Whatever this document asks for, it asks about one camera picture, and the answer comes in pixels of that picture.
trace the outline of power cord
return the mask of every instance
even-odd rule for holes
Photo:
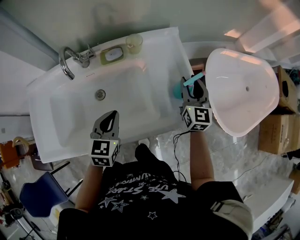
[[[253,168],[251,168],[251,169],[246,170],[245,172],[243,172],[238,178],[236,178],[236,179],[233,180],[232,182],[234,182],[234,181],[236,181],[237,179],[239,179],[239,178],[240,178],[241,176],[243,176],[246,172],[249,172],[249,171],[251,171],[251,170],[257,168],[258,166],[260,166],[260,165],[264,162],[264,160],[265,160],[267,157],[271,156],[271,155],[272,155],[272,154],[269,154],[269,155],[265,156],[264,159],[263,159],[258,165],[256,165],[255,167],[253,167]]]
[[[48,231],[47,230],[42,230],[42,231],[44,231],[44,232],[48,232],[48,233],[51,233],[51,234],[56,234],[56,233],[53,233],[52,232],[52,230],[50,229],[50,227],[49,227],[49,225],[46,223],[46,221],[45,220],[43,220],[43,222],[47,225],[47,227],[48,227]]]
[[[294,70],[298,70],[298,67],[293,67],[293,68],[291,69],[291,71],[290,71],[289,76],[291,76],[291,73],[292,73]]]
[[[183,178],[184,178],[184,181],[185,182],[187,182],[187,179],[186,179],[186,177],[181,173],[181,172],[178,172],[178,171],[173,171],[173,173],[179,173],[179,175],[181,174],[182,176],[183,176]]]
[[[177,171],[174,171],[174,172],[178,172],[178,181],[180,181],[180,174],[184,177],[185,181],[186,178],[185,176],[180,172],[180,164],[179,164],[179,160],[177,159],[176,157],[176,146],[177,146],[177,143],[178,143],[178,139],[184,135],[184,134],[187,134],[187,133],[190,133],[191,131],[186,131],[184,133],[180,133],[180,134],[176,134],[174,137],[173,137],[173,144],[174,144],[174,156],[175,156],[175,159],[177,160]]]

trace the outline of tiled floor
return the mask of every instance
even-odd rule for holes
[[[184,129],[177,129],[149,138],[150,150],[158,159],[167,162],[173,171],[177,170],[173,136],[184,131]],[[234,181],[234,184],[241,197],[250,195],[256,189],[268,183],[274,175],[287,177],[292,169],[292,162],[286,158],[257,150],[258,131],[259,127],[256,127],[244,137],[233,138],[220,127],[213,124],[205,132],[216,180],[233,181],[239,178]],[[137,142],[122,145],[117,161],[121,163],[134,161],[134,152],[137,145]],[[179,138],[176,156],[180,162],[180,171],[184,174],[187,181],[190,182],[189,134],[182,135]],[[65,161],[55,163],[55,167],[58,167]],[[70,161],[71,164],[54,175],[63,189],[74,187],[84,177],[84,172],[90,163],[88,156],[74,157]],[[16,195],[19,195],[25,182],[34,182],[43,173],[33,169],[30,161],[24,160],[19,168],[5,171],[5,176],[10,181]],[[77,192],[78,190],[72,194],[70,197],[71,201],[75,201]],[[33,218],[29,214],[27,214],[27,217],[38,225],[42,230],[41,234],[46,239],[56,239],[56,235],[50,232],[50,230],[56,231],[56,229],[49,219]]]

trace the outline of toothbrush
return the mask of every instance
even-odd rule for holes
[[[198,79],[202,78],[205,74],[206,74],[205,71],[202,71],[202,72],[196,74],[195,76],[193,76],[192,78],[190,78],[186,82],[184,82],[183,86],[186,87],[188,85],[194,85],[194,82],[197,81]]]

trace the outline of blue chair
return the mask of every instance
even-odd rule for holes
[[[25,209],[35,218],[46,218],[50,216],[53,206],[65,203],[68,197],[80,186],[82,180],[70,191],[64,191],[53,177],[53,174],[70,164],[49,173],[46,172],[34,183],[25,183],[21,189],[20,201]]]

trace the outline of white sink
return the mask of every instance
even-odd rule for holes
[[[231,136],[246,135],[279,102],[278,80],[269,63],[240,52],[214,50],[205,81],[215,117]]]
[[[94,48],[97,57],[82,68],[67,60],[74,80],[56,66],[27,87],[30,118],[42,162],[87,154],[93,124],[111,110],[120,114],[119,137],[127,143],[179,127],[173,86],[193,74],[177,28],[141,33],[142,50],[128,53],[125,37]],[[102,50],[123,45],[125,59],[101,65]],[[95,98],[104,90],[105,98]]]

